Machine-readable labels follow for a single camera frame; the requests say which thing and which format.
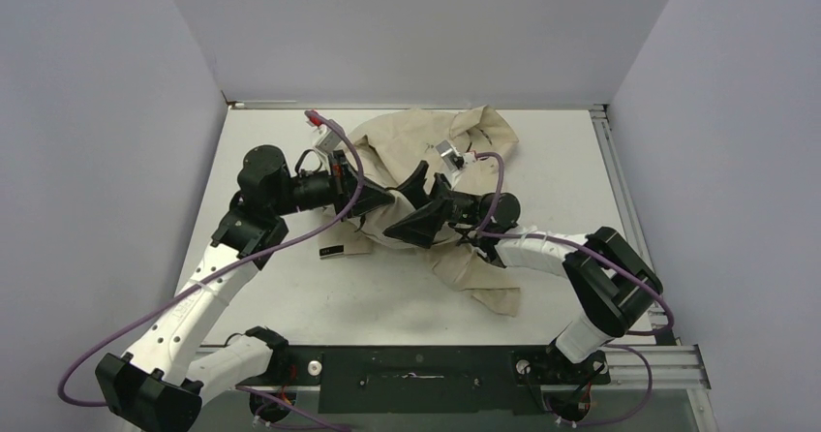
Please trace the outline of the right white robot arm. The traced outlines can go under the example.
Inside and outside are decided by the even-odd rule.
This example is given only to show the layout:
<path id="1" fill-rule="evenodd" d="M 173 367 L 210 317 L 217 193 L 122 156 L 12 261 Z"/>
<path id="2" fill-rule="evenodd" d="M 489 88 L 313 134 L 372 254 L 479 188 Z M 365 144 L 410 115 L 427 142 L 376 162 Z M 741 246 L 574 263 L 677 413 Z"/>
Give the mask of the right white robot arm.
<path id="1" fill-rule="evenodd" d="M 443 173 L 435 174 L 427 187 L 427 170 L 427 163 L 420 162 L 398 186 L 413 211 L 387 227 L 385 235 L 430 248 L 435 235 L 449 226 L 492 265 L 566 278 L 582 313 L 548 346 L 547 368 L 555 379 L 574 380 L 585 370 L 587 358 L 607 343 L 634 334 L 635 323 L 660 302 L 660 279 L 616 230 L 601 227 L 570 236 L 522 228 L 515 196 L 500 187 L 484 195 L 458 192 Z"/>

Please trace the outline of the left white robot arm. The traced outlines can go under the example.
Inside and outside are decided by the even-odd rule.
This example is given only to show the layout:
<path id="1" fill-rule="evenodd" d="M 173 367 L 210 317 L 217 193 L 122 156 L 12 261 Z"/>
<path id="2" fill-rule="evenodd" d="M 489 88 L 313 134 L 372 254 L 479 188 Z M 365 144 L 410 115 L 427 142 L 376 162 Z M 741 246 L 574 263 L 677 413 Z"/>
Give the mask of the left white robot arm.
<path id="1" fill-rule="evenodd" d="M 245 155 L 239 189 L 188 282 L 124 354 L 105 355 L 97 365 L 111 412 L 138 431 L 188 431 L 202 407 L 224 391 L 255 376 L 266 384 L 285 377 L 287 341 L 260 326 L 214 353 L 197 353 L 230 302 L 265 267 L 268 249 L 284 242 L 286 216 L 331 206 L 348 219 L 395 201 L 359 178 L 343 151 L 332 152 L 328 162 L 327 170 L 291 173 L 277 146 Z"/>

